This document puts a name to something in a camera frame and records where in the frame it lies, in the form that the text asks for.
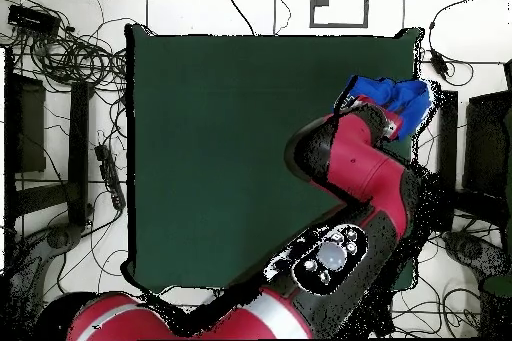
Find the blue towel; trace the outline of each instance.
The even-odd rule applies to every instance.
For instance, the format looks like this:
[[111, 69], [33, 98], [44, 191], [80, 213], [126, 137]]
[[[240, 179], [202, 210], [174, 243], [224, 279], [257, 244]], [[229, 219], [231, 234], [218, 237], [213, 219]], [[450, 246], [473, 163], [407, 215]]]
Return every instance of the blue towel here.
[[353, 86], [349, 91], [345, 91], [347, 95], [366, 95], [379, 106], [402, 117], [403, 125], [398, 132], [399, 140], [416, 130], [431, 105], [427, 83], [424, 81], [394, 82], [387, 78], [374, 80], [354, 76], [347, 83], [347, 87], [350, 83], [353, 83]]

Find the circular button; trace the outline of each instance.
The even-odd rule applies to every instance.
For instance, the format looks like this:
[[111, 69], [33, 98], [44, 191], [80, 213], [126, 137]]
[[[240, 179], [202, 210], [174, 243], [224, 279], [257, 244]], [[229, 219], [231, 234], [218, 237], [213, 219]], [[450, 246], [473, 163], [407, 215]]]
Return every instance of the circular button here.
[[347, 261], [345, 249], [334, 243], [323, 243], [318, 250], [319, 262], [331, 271], [339, 271]]
[[331, 280], [331, 277], [329, 276], [329, 272], [323, 271], [320, 274], [320, 281], [322, 281], [325, 285], [329, 284], [330, 280]]
[[356, 243], [348, 243], [347, 244], [347, 250], [349, 253], [354, 254], [357, 250]]
[[314, 260], [307, 260], [304, 262], [304, 268], [306, 268], [306, 271], [316, 271], [317, 264]]
[[346, 235], [349, 241], [355, 241], [357, 239], [357, 233], [353, 229], [349, 229]]

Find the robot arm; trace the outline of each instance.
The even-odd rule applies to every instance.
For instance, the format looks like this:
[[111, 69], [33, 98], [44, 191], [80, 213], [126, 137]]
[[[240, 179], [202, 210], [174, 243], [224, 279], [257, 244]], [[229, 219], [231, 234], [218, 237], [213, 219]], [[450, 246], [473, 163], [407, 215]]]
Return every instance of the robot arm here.
[[[363, 99], [289, 141], [289, 169], [347, 206], [293, 239], [263, 269], [260, 294], [194, 339], [331, 338], [339, 331], [412, 225], [418, 180], [375, 148], [394, 134], [390, 122], [383, 108]], [[67, 334], [68, 340], [179, 338], [122, 294], [89, 302]]]

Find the black stand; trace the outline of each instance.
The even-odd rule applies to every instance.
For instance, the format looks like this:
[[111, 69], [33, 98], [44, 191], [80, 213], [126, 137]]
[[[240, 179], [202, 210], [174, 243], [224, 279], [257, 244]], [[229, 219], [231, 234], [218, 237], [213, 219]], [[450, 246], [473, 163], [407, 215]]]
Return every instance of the black stand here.
[[[6, 253], [6, 267], [12, 267], [14, 272], [9, 276], [11, 311], [14, 319], [25, 324], [28, 331], [43, 308], [44, 280], [50, 263], [55, 257], [78, 245], [89, 216], [88, 127], [89, 99], [92, 95], [93, 90], [87, 83], [72, 85], [68, 181], [64, 185], [58, 183], [16, 191], [14, 200], [8, 206], [8, 219], [12, 221], [22, 215], [61, 203], [67, 202], [68, 205], [68, 224], [50, 228], [36, 239], [22, 239], [20, 244], [15, 244], [14, 252]], [[13, 99], [12, 96], [7, 97], [6, 108], [8, 101]]]

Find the green cloth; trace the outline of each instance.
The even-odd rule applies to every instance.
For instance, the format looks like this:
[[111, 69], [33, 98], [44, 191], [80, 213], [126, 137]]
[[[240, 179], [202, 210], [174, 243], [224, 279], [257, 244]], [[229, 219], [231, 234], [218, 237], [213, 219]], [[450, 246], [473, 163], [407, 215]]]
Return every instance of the green cloth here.
[[493, 276], [487, 278], [482, 285], [482, 289], [496, 297], [510, 298], [512, 297], [512, 276]]
[[[288, 172], [284, 146], [331, 111], [350, 76], [411, 79], [420, 35], [152, 37], [132, 29], [132, 275], [155, 292], [226, 287], [334, 207]], [[392, 147], [410, 158], [410, 141]], [[402, 275], [407, 288], [412, 265]]]

